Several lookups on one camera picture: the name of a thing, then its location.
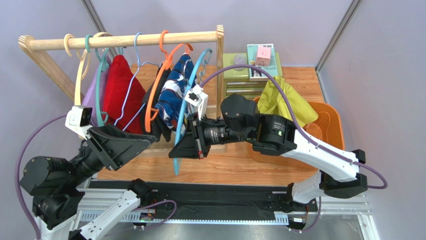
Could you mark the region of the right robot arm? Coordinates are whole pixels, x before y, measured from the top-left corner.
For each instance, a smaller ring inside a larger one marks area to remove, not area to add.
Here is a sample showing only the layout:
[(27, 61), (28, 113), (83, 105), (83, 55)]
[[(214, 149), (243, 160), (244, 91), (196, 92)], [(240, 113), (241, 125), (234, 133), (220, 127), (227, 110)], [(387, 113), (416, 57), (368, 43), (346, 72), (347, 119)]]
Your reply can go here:
[(220, 110), (222, 119), (189, 114), (186, 132), (168, 156), (202, 159), (213, 145), (248, 142), (263, 156), (291, 158), (317, 169), (312, 177), (288, 185), (288, 205), (307, 204), (321, 196), (349, 199), (367, 191), (367, 177), (359, 172), (359, 164), (365, 162), (364, 151), (335, 148), (297, 129), (292, 120), (260, 113), (253, 100), (239, 94), (225, 98)]

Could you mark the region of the yellow-green trousers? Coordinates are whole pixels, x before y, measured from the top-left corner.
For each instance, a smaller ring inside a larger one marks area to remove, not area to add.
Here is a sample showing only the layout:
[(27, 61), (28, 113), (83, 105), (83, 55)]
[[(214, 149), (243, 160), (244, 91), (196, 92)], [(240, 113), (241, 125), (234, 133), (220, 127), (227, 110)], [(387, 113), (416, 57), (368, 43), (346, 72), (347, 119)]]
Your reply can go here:
[[(302, 128), (318, 119), (319, 115), (314, 108), (283, 77), (275, 76), (274, 80), (287, 97), (296, 120)], [(271, 80), (266, 82), (258, 99), (257, 108), (261, 114), (280, 115), (289, 120), (293, 119), (285, 100)]]

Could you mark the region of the orange plastic hanger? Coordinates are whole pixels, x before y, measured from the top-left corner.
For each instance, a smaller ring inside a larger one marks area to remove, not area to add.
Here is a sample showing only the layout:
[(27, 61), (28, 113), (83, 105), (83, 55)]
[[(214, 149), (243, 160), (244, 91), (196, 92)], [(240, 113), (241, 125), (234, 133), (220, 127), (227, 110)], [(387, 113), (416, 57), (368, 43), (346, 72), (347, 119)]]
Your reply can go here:
[(162, 33), (160, 34), (160, 38), (159, 38), (159, 49), (162, 53), (165, 54), (165, 60), (162, 62), (160, 70), (159, 70), (159, 72), (158, 72), (158, 74), (157, 74), (157, 76), (156, 76), (156, 78), (153, 82), (153, 86), (152, 86), (151, 92), (149, 94), (148, 102), (146, 104), (145, 117), (144, 117), (144, 129), (148, 133), (152, 132), (151, 122), (158, 115), (158, 110), (153, 108), (153, 102), (154, 102), (154, 99), (155, 99), (155, 90), (157, 89), (157, 87), (159, 85), (160, 78), (161, 78), (164, 70), (168, 69), (171, 66), (171, 64), (173, 62), (173, 56), (179, 48), (181, 48), (182, 46), (185, 46), (185, 51), (188, 54), (194, 50), (193, 46), (190, 43), (180, 43), (170, 53), (168, 53), (163, 47), (165, 35), (168, 34), (168, 33), (169, 32), (167, 30), (163, 30)]

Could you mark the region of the sky blue plastic hanger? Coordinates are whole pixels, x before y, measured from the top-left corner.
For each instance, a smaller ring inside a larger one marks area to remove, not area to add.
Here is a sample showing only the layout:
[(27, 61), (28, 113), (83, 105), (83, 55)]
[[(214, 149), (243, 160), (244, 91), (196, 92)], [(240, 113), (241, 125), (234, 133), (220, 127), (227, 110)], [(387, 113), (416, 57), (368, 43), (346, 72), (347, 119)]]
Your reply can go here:
[[(211, 48), (207, 48), (199, 56), (189, 76), (188, 84), (183, 95), (184, 97), (188, 93), (188, 91), (191, 89), (193, 83), (195, 82), (196, 76), (198, 76), (199, 78), (198, 80), (199, 84), (203, 82), (202, 77), (205, 75), (206, 65), (209, 63), (212, 53), (213, 53), (213, 50)], [(175, 147), (177, 146), (179, 140), (183, 136), (182, 127), (184, 125), (184, 117), (185, 117), (186, 109), (187, 109), (187, 102), (185, 99), (183, 99), (181, 108), (179, 110), (179, 118), (178, 118), (177, 127), (176, 127), (176, 134), (175, 134), (175, 140), (174, 140)]]

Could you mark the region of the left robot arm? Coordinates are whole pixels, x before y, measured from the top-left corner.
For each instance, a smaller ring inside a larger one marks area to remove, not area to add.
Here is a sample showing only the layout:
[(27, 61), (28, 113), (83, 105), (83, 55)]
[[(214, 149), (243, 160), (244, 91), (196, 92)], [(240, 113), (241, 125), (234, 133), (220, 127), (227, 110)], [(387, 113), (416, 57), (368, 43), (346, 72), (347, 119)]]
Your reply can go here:
[(103, 168), (120, 169), (157, 140), (153, 135), (124, 132), (111, 124), (86, 126), (83, 132), (86, 146), (73, 159), (37, 156), (24, 168), (19, 184), (33, 197), (32, 211), (42, 240), (100, 240), (151, 192), (145, 181), (135, 179), (103, 213), (73, 230), (85, 196), (78, 186)]

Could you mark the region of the blue patterned trousers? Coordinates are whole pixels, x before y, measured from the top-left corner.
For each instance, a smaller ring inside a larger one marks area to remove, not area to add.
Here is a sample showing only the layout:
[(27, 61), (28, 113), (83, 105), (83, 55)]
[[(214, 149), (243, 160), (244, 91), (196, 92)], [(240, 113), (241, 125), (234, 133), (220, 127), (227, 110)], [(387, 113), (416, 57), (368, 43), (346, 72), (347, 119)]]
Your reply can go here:
[(192, 58), (184, 53), (168, 75), (154, 106), (160, 119), (173, 133), (177, 130), (184, 94), (193, 69)]

